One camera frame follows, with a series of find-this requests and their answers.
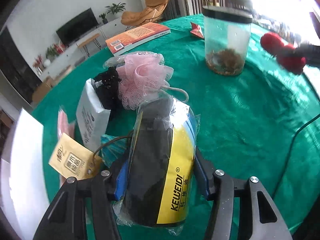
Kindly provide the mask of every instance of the metal screw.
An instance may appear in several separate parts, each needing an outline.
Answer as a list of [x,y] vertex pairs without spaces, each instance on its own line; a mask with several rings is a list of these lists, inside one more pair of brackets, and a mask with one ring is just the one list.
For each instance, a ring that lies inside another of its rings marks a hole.
[[250,180],[253,182],[253,183],[257,183],[259,181],[259,179],[256,177],[256,176],[251,176],[250,177]]
[[75,177],[69,177],[67,178],[68,183],[74,183],[76,181]]
[[101,176],[107,177],[107,176],[109,176],[109,175],[110,175],[110,171],[107,171],[107,170],[101,171]]
[[224,175],[224,171],[223,170],[216,170],[214,173],[217,174],[218,176],[223,176]]

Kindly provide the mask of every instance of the yellow paper tag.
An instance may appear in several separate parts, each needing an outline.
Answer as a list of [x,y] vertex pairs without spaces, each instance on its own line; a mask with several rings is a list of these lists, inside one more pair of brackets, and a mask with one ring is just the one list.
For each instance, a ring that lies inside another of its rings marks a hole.
[[183,126],[173,128],[171,153],[157,224],[183,221],[188,214],[194,145]]
[[92,156],[93,152],[63,133],[51,155],[49,165],[65,178],[88,179],[99,172],[102,162],[96,155],[93,164]]

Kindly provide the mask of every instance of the black cable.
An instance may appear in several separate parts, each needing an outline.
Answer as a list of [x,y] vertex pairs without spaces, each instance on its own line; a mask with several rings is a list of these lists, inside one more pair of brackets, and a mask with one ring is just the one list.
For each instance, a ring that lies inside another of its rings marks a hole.
[[112,139],[112,140],[110,140],[110,141],[102,144],[102,145],[93,153],[93,155],[92,155],[92,162],[94,163],[96,154],[97,154],[103,147],[108,146],[108,145],[110,145],[111,143],[114,143],[114,142],[116,142],[116,141],[118,141],[118,140],[125,139],[125,138],[129,138],[129,142],[131,142],[130,139],[132,138],[132,135],[119,136],[119,137],[117,137],[117,138],[114,138],[114,139]]
[[296,131],[296,133],[294,134],[294,136],[293,136],[293,138],[292,138],[292,141],[291,141],[291,144],[290,144],[290,147],[289,147],[289,151],[288,151],[288,154],[287,154],[287,158],[286,158],[286,160],[285,160],[285,165],[284,165],[283,170],[282,170],[282,172],[281,172],[281,177],[280,177],[280,179],[278,180],[278,183],[277,183],[277,185],[276,185],[276,188],[275,188],[275,190],[274,190],[274,192],[273,192],[273,194],[272,194],[272,199],[275,198],[276,193],[277,193],[277,191],[278,191],[278,189],[279,189],[280,183],[281,183],[281,181],[282,181],[282,179],[283,179],[283,177],[284,177],[285,170],[286,170],[286,168],[287,168],[287,165],[288,165],[288,162],[289,162],[289,159],[290,159],[290,156],[291,156],[291,152],[292,152],[293,143],[294,143],[295,138],[297,137],[297,135],[298,135],[304,128],[306,128],[309,124],[313,123],[313,122],[314,122],[315,120],[317,120],[319,117],[320,117],[320,114],[318,114],[316,117],[312,118],[309,122],[306,122],[306,123],[305,123],[304,125],[302,125],[302,126]]

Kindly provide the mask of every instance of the orange chair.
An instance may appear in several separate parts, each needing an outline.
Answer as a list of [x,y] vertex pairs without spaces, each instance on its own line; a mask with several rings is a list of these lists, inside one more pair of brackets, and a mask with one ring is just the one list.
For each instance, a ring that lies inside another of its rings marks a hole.
[[158,20],[169,2],[169,0],[145,1],[147,7],[142,12],[125,11],[122,14],[121,23],[127,26],[127,30],[133,26],[140,26]]

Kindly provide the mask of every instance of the orange book cover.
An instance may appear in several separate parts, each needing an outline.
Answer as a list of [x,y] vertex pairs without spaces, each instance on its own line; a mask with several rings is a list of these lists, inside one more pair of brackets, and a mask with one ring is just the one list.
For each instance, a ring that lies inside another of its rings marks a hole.
[[142,26],[120,33],[106,40],[113,55],[118,56],[147,41],[170,33],[170,28],[158,23],[147,23]]

